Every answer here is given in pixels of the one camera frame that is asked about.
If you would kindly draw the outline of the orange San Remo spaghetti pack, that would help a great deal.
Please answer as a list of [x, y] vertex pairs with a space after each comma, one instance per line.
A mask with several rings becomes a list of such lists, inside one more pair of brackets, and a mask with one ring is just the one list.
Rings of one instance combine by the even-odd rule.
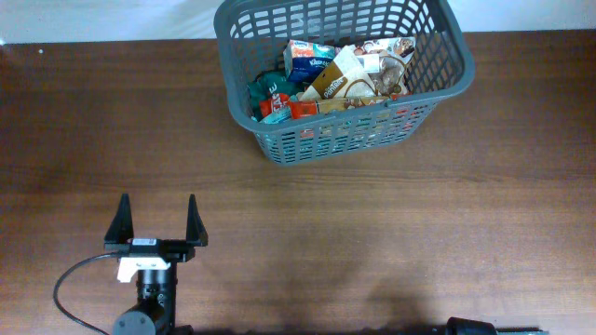
[[291, 118], [301, 119], [318, 114], [344, 112], [349, 109], [381, 104], [388, 101], [397, 101], [400, 98], [404, 98], [404, 95], [391, 94], [389, 96], [378, 97], [290, 101], [288, 106], [290, 107]]

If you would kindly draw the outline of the dark device bottom edge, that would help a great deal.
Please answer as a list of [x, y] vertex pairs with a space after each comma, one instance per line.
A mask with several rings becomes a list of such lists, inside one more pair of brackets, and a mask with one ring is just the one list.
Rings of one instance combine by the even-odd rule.
[[496, 328], [493, 324], [478, 320], [450, 317], [445, 335], [549, 335], [539, 328]]

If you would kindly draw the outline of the dark device bottom left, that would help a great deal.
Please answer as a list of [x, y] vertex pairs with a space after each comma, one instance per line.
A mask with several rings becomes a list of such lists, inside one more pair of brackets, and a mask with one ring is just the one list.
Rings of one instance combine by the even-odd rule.
[[190, 325], [180, 326], [173, 330], [172, 335], [193, 335], [194, 330]]

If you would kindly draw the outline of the blue Kleenex tissue multipack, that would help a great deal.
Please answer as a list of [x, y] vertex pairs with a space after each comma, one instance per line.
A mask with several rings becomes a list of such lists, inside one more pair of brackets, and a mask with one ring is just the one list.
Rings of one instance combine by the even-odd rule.
[[312, 83], [339, 51], [339, 47], [290, 40], [283, 51], [287, 80], [295, 83]]

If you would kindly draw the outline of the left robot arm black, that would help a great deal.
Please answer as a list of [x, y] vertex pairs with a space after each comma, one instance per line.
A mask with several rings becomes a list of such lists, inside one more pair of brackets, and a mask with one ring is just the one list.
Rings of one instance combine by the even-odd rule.
[[137, 302], [113, 325], [114, 334], [192, 334], [190, 325], [176, 324], [177, 265], [191, 261], [209, 236], [200, 218], [196, 197], [189, 196], [184, 239], [136, 238], [129, 196], [121, 196], [104, 237], [104, 248], [118, 259], [116, 279], [136, 281]]

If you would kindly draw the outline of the grey plastic lattice basket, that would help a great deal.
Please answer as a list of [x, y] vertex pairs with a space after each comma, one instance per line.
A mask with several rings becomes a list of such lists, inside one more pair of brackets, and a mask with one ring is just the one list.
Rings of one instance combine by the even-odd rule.
[[[446, 0], [225, 0], [214, 16], [227, 104], [264, 155], [289, 166], [408, 139], [442, 101], [464, 92], [475, 64]], [[249, 83], [283, 67], [291, 39], [344, 46], [411, 36], [405, 97], [279, 125], [253, 120]]]

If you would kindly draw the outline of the beige snack pouch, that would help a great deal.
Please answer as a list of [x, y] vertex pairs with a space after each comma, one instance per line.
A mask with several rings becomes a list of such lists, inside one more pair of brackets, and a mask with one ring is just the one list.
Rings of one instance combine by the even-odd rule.
[[354, 54], [381, 96], [409, 94], [405, 72], [415, 51], [415, 38], [392, 37], [355, 45]]
[[343, 47], [298, 101], [375, 97], [375, 85], [355, 55], [355, 49]]

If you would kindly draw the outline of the mint toilet wipes pack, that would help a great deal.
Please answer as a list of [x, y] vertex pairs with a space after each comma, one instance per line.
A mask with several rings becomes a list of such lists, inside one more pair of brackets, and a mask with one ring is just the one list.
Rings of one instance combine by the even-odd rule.
[[291, 120], [291, 109], [290, 108], [283, 108], [279, 111], [273, 112], [267, 116], [264, 116], [261, 120], [262, 124], [267, 125], [276, 125], [285, 123]]

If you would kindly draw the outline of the green Nescafe coffee bag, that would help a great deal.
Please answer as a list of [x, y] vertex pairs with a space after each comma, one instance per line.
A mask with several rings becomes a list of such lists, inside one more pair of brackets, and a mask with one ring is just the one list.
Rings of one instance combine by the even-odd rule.
[[290, 97], [305, 90], [304, 83], [287, 80], [283, 70], [260, 73], [248, 83], [252, 119], [261, 122], [264, 116], [287, 107]]

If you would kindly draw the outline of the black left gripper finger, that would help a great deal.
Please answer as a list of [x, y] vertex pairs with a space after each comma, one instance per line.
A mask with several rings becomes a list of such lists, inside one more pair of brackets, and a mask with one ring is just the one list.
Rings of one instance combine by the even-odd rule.
[[131, 206], [128, 194], [122, 194], [116, 214], [104, 236], [106, 250], [125, 250], [134, 237]]
[[206, 247], [209, 243], [209, 235], [199, 215], [194, 194], [189, 196], [185, 241], [195, 247]]

